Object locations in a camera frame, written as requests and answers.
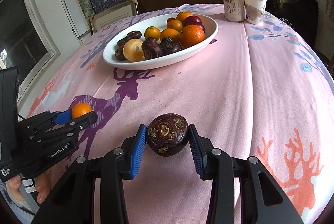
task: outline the white can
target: white can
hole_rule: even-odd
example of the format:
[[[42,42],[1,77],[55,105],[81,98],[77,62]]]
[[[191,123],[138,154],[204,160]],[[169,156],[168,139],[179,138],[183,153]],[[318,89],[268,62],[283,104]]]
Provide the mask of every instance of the white can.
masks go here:
[[[233,22],[245,20],[244,0],[224,0],[225,18]]]

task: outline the pink fabric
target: pink fabric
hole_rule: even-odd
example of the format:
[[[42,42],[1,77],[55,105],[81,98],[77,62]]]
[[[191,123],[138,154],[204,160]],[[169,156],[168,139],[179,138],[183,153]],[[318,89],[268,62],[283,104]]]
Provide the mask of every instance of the pink fabric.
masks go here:
[[[176,11],[211,16],[219,25],[216,38],[197,55],[159,69],[129,72],[103,61],[104,47],[120,30]],[[96,125],[81,133],[79,150],[52,169],[54,182],[76,157],[102,157],[140,123],[177,113],[231,156],[259,157],[303,221],[313,223],[334,192],[333,80],[305,41],[276,17],[266,13],[260,27],[226,21],[223,11],[223,5],[183,5],[130,17],[74,53],[29,112],[88,102],[98,113]],[[129,220],[136,224],[205,223],[210,191],[211,182],[196,174],[189,146],[168,158],[146,146],[139,174],[124,181]],[[235,223],[239,193],[236,180]]]

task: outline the plate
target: plate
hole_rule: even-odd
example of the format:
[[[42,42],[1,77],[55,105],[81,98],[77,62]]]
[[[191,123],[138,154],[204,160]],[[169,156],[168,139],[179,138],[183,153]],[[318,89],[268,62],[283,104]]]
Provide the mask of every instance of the plate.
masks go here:
[[[143,60],[139,62],[130,62],[130,61],[118,61],[115,58],[115,50],[117,49],[117,42],[124,38],[129,32],[132,31],[141,31],[143,36],[140,38],[141,40],[145,40],[144,32],[150,26],[157,27],[160,31],[167,28],[166,21],[168,18],[174,17],[176,18],[178,13],[161,15],[157,17],[152,17],[146,19],[144,21],[138,22],[129,28],[121,31],[118,35],[116,35],[113,39],[109,41],[107,46],[103,51],[103,59],[107,64],[117,67],[119,69],[129,69],[129,70],[145,70],[145,69],[156,69],[158,67],[167,66],[171,64],[175,64],[177,62],[183,61],[196,53],[199,53],[203,50],[215,37],[218,32],[218,24],[212,18],[208,16],[194,14],[195,16],[199,16],[202,20],[202,24],[205,27],[205,39],[186,49],[183,49],[179,52],[172,53],[166,56],[162,56],[155,59]]]

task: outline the white wall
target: white wall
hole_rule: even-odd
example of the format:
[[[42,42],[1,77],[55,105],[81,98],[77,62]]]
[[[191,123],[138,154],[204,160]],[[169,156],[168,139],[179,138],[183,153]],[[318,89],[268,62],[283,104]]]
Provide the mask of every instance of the white wall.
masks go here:
[[[80,44],[72,32],[69,20],[62,7],[61,0],[35,0],[51,38],[59,49],[61,55],[45,71],[38,80],[34,89],[20,102],[19,113],[26,117],[35,98],[40,95],[49,79],[76,51]]]
[[[329,60],[334,53],[334,21],[326,14],[327,0],[317,0],[319,4],[318,31],[315,49],[323,53]]]

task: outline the metal screw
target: metal screw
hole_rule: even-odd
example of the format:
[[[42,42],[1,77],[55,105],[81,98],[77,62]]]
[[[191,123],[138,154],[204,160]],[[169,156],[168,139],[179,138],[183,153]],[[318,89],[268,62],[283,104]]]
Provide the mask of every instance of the metal screw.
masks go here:
[[[122,153],[123,153],[123,149],[122,148],[115,148],[114,149],[114,154],[116,154],[116,155],[121,155]]]
[[[211,153],[214,155],[221,155],[221,150],[219,148],[214,148],[212,149]]]
[[[251,156],[249,158],[249,161],[252,163],[252,164],[257,164],[258,163],[258,159],[255,157],[255,156]]]
[[[85,156],[79,156],[77,159],[76,159],[76,162],[79,163],[79,164],[82,164],[86,161],[86,157]]]

